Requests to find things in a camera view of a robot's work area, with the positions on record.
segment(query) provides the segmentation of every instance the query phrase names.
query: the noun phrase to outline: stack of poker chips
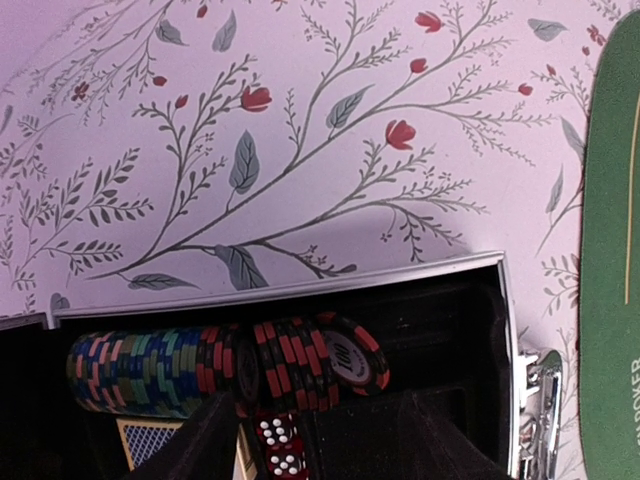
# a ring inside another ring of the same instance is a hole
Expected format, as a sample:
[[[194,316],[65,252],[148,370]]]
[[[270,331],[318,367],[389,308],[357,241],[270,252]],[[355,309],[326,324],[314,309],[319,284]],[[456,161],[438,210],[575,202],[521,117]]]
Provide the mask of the stack of poker chips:
[[[360,325],[336,313],[264,322],[253,327],[277,413],[324,412],[342,385],[376,395],[390,381],[386,358]]]
[[[247,417],[260,389],[254,344],[237,325],[83,335],[67,378],[87,410],[165,418],[188,418],[219,390]]]

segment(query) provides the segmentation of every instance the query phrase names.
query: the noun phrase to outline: green poker mat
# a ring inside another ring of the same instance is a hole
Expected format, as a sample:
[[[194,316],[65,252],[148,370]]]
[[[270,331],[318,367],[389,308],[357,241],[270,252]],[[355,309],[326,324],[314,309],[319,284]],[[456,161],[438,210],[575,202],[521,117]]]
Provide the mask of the green poker mat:
[[[587,142],[579,395],[590,480],[640,479],[639,130],[635,12],[618,23],[605,46]]]

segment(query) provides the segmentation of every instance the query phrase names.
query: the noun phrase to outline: gray leaf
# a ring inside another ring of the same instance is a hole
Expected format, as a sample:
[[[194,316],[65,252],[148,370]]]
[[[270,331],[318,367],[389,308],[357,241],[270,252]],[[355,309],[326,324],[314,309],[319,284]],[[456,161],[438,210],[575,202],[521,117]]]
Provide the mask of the gray leaf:
[[[63,297],[59,293],[54,293],[53,295],[51,295],[51,301],[49,302],[49,305],[52,312],[71,307],[69,299],[67,297]]]
[[[550,42],[556,38],[560,33],[567,29],[564,25],[558,22],[550,22],[547,20],[537,20],[530,18],[527,22],[533,33],[543,42]]]
[[[238,23],[236,22],[236,14],[231,10],[231,15],[225,22],[225,24],[218,30],[215,38],[213,39],[214,52],[226,52],[231,48],[233,39],[236,36],[236,30],[238,29]]]
[[[162,42],[173,43],[174,45],[187,46],[182,41],[180,30],[171,25],[169,20],[162,20],[156,28],[156,35]]]
[[[562,131],[564,132],[564,137],[567,139],[569,146],[578,154],[578,158],[582,162],[584,159],[584,142],[580,138],[580,135],[578,135],[578,132],[576,132],[576,129],[573,128],[573,125],[563,117],[560,118],[562,119]]]
[[[238,140],[233,169],[229,176],[229,184],[243,195],[256,183],[260,173],[260,160],[256,152],[256,144],[248,130]]]
[[[558,175],[558,179],[556,180],[556,183],[553,184],[553,188],[551,189],[551,197],[549,198],[549,203],[547,204],[545,213],[551,213],[558,207],[558,203],[560,203],[560,197],[562,196],[563,183],[564,179],[562,175],[562,168],[560,168],[560,175]]]
[[[4,109],[4,115],[2,117],[2,123],[0,123],[0,135],[4,133],[9,125],[9,120],[11,120],[11,116],[13,115],[13,105],[7,105]]]
[[[336,103],[327,116],[327,127],[344,127],[347,124],[347,120],[349,120],[349,116],[354,112],[356,107],[362,101],[362,98],[364,97],[366,91],[371,87],[373,87],[373,85],[364,87],[363,89],[349,95],[348,97],[344,97],[342,100]]]
[[[179,278],[166,275],[164,273],[143,273],[136,275],[129,282],[131,290],[166,290],[175,287],[193,287],[198,288],[194,284],[180,280]]]
[[[229,269],[229,278],[236,290],[269,286],[258,270],[253,257],[245,248],[216,245],[213,251]]]

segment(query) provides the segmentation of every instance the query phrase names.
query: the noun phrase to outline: poker chip with number 100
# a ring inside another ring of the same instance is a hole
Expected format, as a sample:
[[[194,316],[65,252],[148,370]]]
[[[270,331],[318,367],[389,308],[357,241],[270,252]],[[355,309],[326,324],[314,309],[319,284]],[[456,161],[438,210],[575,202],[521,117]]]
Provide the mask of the poker chip with number 100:
[[[382,392],[389,384],[389,365],[378,342],[369,332],[333,312],[316,315],[316,320],[340,383],[359,395]]]

